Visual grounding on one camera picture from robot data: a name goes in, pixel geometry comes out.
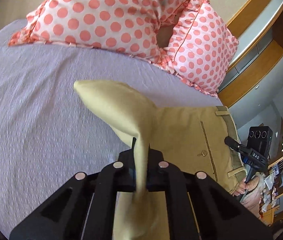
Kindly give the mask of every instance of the pillow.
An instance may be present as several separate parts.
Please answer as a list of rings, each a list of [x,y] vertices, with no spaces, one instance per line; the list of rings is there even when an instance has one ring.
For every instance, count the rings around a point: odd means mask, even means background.
[[[46,0],[9,45],[54,43],[96,47],[160,60],[156,33],[189,0]]]
[[[217,97],[237,46],[237,39],[209,0],[191,0],[162,52],[160,68],[202,93]]]

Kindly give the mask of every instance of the hand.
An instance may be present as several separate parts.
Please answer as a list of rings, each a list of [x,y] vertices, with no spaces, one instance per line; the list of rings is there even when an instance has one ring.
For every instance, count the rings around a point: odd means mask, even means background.
[[[240,194],[244,194],[245,190],[248,189],[248,191],[254,190],[258,183],[259,183],[259,177],[255,176],[252,180],[245,183],[246,178],[243,179],[237,186],[235,192],[232,195],[239,196]]]

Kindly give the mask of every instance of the silver rivet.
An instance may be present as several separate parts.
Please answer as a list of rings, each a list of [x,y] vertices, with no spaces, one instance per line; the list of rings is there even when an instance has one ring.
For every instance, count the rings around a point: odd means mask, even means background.
[[[77,180],[82,180],[82,179],[84,179],[85,177],[86,177],[86,174],[83,173],[83,172],[78,172],[78,173],[75,175],[75,178],[76,178]]]
[[[200,171],[200,172],[197,172],[196,176],[199,179],[206,179],[207,174],[205,172],[203,172],[203,171]]]
[[[123,163],[122,163],[122,162],[115,162],[115,163],[113,164],[113,166],[114,166],[114,168],[116,168],[116,169],[120,169],[120,168],[123,167]]]
[[[158,163],[158,166],[161,168],[167,168],[169,166],[168,162],[162,161]]]

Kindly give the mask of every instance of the folded fabric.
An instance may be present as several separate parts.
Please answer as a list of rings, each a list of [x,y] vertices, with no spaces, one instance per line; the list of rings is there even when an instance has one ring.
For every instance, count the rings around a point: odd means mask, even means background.
[[[128,85],[105,80],[76,81],[74,89],[124,143],[136,138],[136,192],[120,194],[115,240],[169,239],[165,193],[146,190],[149,145],[184,172],[205,171],[229,193],[246,176],[238,153],[224,143],[228,135],[239,140],[227,107],[157,108]]]

